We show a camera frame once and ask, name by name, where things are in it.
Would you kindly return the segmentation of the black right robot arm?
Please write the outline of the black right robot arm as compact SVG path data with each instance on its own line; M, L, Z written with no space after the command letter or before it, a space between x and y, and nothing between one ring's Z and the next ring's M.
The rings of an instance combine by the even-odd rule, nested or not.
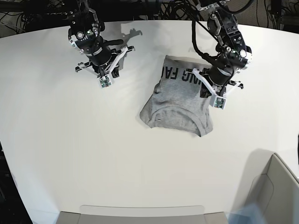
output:
M127 52L134 50L133 46L124 46L119 50L112 46L124 44L123 39L106 40L100 33L105 30L94 9L90 8L88 0L78 0L78 10L68 13L71 23L68 30L70 45L88 58L88 62L79 63L76 72L90 70L101 80L112 80L119 77L119 61Z

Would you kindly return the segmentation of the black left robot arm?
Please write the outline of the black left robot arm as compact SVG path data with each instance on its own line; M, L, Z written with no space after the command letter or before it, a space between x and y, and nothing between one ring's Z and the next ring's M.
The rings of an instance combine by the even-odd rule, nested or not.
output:
M197 9L192 11L197 16L199 11L208 11L208 33L216 39L217 56L210 56L199 50L196 41L196 24L200 24L196 18L192 19L192 44L195 52L205 61L211 64L211 68L204 73L210 85L216 85L219 90L216 94L224 96L226 86L231 83L232 77L238 70L247 67L252 56L252 50L245 44L243 36L238 29L237 14L244 12L252 5L249 0L241 9L231 11L225 6L223 0L199 0Z

